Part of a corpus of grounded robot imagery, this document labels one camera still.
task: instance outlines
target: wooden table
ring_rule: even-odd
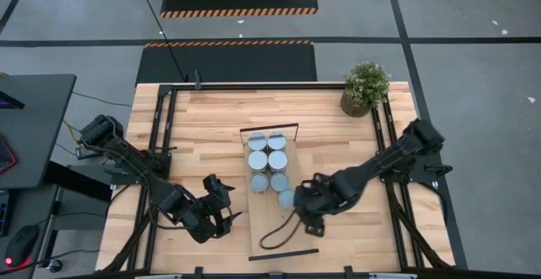
[[[127,140],[139,149],[149,144],[158,87],[139,85],[135,93]],[[344,265],[351,265],[356,272],[399,271],[385,185],[378,179],[369,182],[362,199],[351,210],[325,218],[325,237],[314,241],[319,254],[248,261],[249,189],[239,129],[299,123],[298,159],[306,179],[314,172],[332,174],[357,166],[377,151],[373,120],[370,115],[350,118],[344,114],[339,106],[341,94],[340,90],[179,91],[172,126],[171,147],[177,149],[172,150],[171,181],[201,196],[205,195],[202,178],[215,173],[223,183],[236,188],[230,193],[232,209],[243,214],[235,220],[230,234],[204,244],[196,243],[187,232],[158,230],[152,273],[194,273],[196,266],[203,266],[205,273],[343,272]],[[389,99],[400,135],[417,116],[408,83],[391,83]],[[386,129],[384,134],[389,145]],[[157,143],[162,136],[163,128]],[[419,231],[443,260],[453,264],[438,197],[417,184],[409,185],[409,191]],[[138,198],[139,187],[133,186],[112,204],[96,269],[109,264],[128,239]],[[160,223],[170,225],[163,217]],[[413,265],[412,246],[407,231],[402,231],[408,262]],[[145,243],[142,238],[139,267]]]

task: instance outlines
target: gray floor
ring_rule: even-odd
[[[0,0],[0,15],[11,0]],[[541,36],[541,0],[398,0],[410,37]],[[151,0],[159,11],[161,0]],[[171,38],[398,37],[390,0],[319,0],[305,16],[161,19]],[[158,39],[145,0],[20,0],[2,41]],[[444,163],[468,266],[541,274],[541,46],[539,44],[413,45],[434,125],[447,138]],[[400,44],[317,43],[319,80],[342,79],[355,64],[375,60],[410,80]],[[8,74],[73,73],[75,90],[131,103],[142,46],[0,47]],[[528,97],[536,99],[531,102]],[[73,96],[67,121],[81,128],[100,113],[125,124],[128,107]],[[58,143],[73,150],[66,129]],[[78,163],[55,149],[53,160]],[[94,249],[100,230],[62,233],[55,253]],[[96,256],[66,257],[63,272],[88,274]]]

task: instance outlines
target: metal can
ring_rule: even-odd
[[[248,156],[248,166],[250,166],[253,173],[264,172],[267,163],[267,155],[262,151],[254,151]]]
[[[281,132],[271,133],[267,140],[269,151],[284,150],[284,148],[286,148],[286,143],[286,137]]]
[[[248,147],[251,151],[266,151],[267,138],[259,132],[256,132],[248,138]]]
[[[285,173],[275,173],[270,178],[270,187],[277,193],[280,193],[289,188],[289,178]]]
[[[285,172],[287,155],[283,151],[272,151],[269,154],[269,169],[272,173]]]
[[[293,192],[290,189],[284,189],[278,195],[278,203],[283,209],[293,206]]]
[[[256,173],[250,179],[250,186],[255,193],[263,194],[269,187],[269,179],[263,173]]]

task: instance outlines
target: flower pot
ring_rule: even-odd
[[[363,117],[372,109],[372,106],[370,105],[359,105],[355,103],[353,98],[346,94],[345,91],[342,93],[340,107],[347,115],[354,118]]]

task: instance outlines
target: computer mouse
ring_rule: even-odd
[[[6,265],[9,267],[23,265],[30,256],[39,234],[40,228],[35,225],[29,225],[19,229],[11,241],[9,241],[6,248],[6,254],[4,255]]]

